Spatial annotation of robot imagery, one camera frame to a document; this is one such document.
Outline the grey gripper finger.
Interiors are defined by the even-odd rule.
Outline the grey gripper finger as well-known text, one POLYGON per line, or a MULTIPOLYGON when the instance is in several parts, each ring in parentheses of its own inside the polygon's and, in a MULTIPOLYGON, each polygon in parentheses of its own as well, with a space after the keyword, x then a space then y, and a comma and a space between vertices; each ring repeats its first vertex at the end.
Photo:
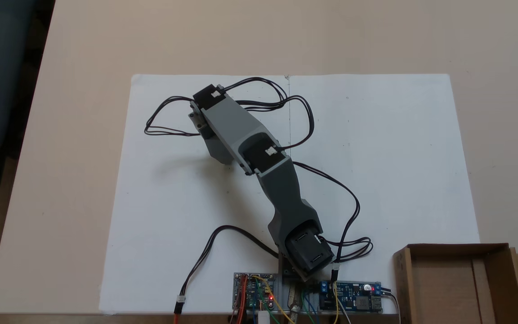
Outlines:
POLYGON ((231 135, 225 133, 216 134, 216 132, 210 132, 209 137, 205 138, 205 144, 207 145, 210 156, 218 162, 224 165, 230 165, 236 160, 236 154, 234 153, 234 143, 236 139, 231 135))

